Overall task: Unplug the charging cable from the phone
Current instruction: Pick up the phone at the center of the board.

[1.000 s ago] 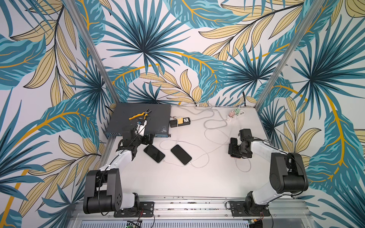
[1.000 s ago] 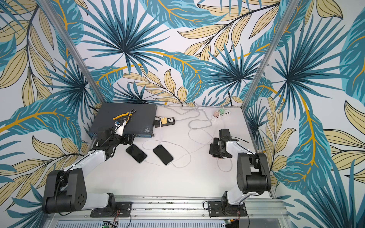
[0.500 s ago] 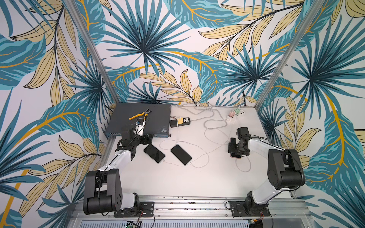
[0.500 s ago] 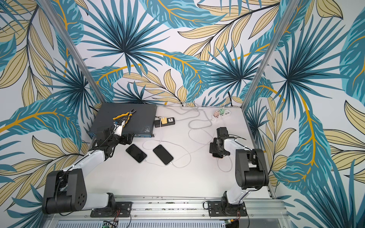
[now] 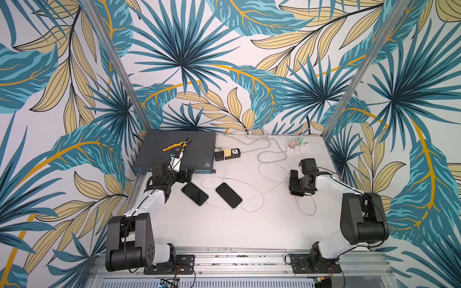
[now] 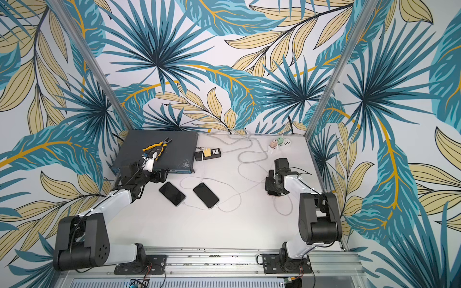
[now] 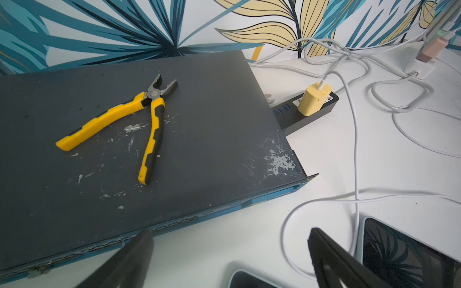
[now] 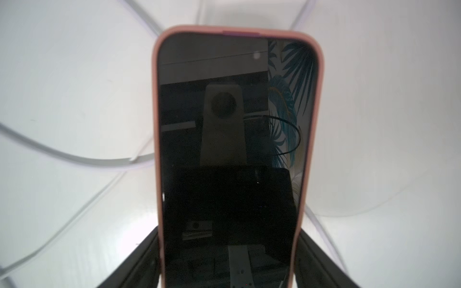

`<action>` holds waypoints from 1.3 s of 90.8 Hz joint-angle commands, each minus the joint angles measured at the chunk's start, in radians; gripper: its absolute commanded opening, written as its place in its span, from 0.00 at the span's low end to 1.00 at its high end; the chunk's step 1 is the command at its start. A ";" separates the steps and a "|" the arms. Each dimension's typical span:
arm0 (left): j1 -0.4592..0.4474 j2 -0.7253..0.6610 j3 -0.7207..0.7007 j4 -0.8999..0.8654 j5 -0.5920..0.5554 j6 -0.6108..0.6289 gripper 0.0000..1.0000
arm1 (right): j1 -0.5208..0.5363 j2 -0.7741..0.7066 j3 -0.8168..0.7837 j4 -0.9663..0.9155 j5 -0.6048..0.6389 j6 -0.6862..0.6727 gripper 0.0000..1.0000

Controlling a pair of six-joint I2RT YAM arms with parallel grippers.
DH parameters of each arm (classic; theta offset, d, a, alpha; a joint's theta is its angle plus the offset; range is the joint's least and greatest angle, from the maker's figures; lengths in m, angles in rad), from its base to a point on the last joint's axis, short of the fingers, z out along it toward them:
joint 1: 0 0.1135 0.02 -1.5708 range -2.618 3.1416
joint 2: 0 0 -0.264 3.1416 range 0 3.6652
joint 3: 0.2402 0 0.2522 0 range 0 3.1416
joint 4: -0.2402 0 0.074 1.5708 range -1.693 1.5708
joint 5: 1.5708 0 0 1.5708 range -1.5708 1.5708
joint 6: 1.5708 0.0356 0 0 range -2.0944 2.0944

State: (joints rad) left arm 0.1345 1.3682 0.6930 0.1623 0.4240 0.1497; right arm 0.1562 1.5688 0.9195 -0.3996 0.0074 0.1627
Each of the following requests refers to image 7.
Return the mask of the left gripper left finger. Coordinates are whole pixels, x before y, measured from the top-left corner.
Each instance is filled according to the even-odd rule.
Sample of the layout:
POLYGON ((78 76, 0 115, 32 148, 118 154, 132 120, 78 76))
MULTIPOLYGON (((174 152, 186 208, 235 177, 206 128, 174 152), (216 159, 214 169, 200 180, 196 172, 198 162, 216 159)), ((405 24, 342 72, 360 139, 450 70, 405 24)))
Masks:
POLYGON ((79 288, 142 288, 154 249, 153 235, 143 230, 115 253, 79 288))

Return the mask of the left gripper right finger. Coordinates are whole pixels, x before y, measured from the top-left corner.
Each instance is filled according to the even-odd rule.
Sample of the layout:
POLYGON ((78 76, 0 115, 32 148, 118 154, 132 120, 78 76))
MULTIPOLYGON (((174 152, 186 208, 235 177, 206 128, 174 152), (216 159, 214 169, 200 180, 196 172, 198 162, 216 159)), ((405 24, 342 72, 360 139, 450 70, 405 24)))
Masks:
POLYGON ((388 288, 389 285, 362 266, 320 228, 313 228, 308 238, 315 276, 321 288, 388 288))

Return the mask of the mint case phone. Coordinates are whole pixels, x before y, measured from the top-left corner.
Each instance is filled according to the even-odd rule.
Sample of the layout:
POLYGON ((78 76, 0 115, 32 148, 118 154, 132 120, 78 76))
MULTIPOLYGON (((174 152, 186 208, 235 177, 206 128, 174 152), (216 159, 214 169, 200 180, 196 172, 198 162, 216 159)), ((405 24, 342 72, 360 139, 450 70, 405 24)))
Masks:
POLYGON ((230 278, 228 288, 281 288, 281 285, 247 271, 236 271, 230 278))

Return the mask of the light blue case phone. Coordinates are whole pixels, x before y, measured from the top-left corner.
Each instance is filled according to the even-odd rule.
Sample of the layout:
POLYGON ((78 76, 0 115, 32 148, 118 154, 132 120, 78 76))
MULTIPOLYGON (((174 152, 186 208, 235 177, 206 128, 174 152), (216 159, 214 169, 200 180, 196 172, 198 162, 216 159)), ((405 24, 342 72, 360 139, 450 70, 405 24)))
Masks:
POLYGON ((373 217, 362 217, 355 257, 393 288, 459 288, 461 262, 373 217))

